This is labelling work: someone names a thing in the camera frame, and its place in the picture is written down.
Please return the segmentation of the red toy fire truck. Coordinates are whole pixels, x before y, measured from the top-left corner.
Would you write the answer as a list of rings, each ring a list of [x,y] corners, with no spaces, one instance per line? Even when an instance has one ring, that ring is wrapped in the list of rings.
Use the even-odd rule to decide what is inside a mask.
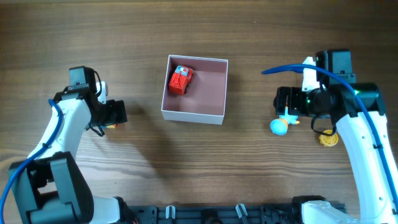
[[[192,68],[184,65],[178,65],[169,81],[169,91],[176,95],[186,94],[192,78]]]

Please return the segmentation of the multicolour puzzle cube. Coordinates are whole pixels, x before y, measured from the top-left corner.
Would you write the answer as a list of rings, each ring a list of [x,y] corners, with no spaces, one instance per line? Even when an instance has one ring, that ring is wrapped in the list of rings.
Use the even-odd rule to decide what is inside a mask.
[[[117,127],[117,124],[101,125],[101,128],[103,128],[103,129],[115,129],[116,127]]]

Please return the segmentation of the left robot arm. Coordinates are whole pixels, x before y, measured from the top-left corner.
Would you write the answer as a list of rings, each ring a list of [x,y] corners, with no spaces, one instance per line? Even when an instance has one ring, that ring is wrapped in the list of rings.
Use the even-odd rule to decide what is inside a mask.
[[[70,84],[49,100],[52,117],[37,147],[9,168],[1,206],[12,192],[23,223],[139,223],[121,197],[95,197],[75,157],[84,131],[104,136],[127,122],[122,100],[107,100],[97,71],[69,70]]]

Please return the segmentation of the blue orange toy figure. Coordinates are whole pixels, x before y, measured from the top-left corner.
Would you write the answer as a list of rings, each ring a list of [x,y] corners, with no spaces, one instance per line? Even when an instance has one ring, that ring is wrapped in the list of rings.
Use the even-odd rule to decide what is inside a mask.
[[[287,133],[289,125],[296,125],[300,123],[300,121],[298,121],[297,119],[298,116],[289,114],[289,109],[286,106],[284,113],[280,115],[277,119],[271,121],[270,129],[273,134],[283,136]]]

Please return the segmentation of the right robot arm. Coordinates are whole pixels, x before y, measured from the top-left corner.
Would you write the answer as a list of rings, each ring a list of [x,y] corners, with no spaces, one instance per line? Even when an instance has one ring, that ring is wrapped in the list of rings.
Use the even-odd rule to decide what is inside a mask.
[[[359,197],[360,219],[331,206],[323,197],[296,197],[292,218],[297,223],[397,223],[397,166],[389,144],[386,107],[378,86],[358,83],[348,49],[329,49],[301,64],[283,65],[263,74],[303,74],[301,87],[282,86],[274,98],[278,118],[270,123],[285,135],[300,116],[329,119],[349,155]]]

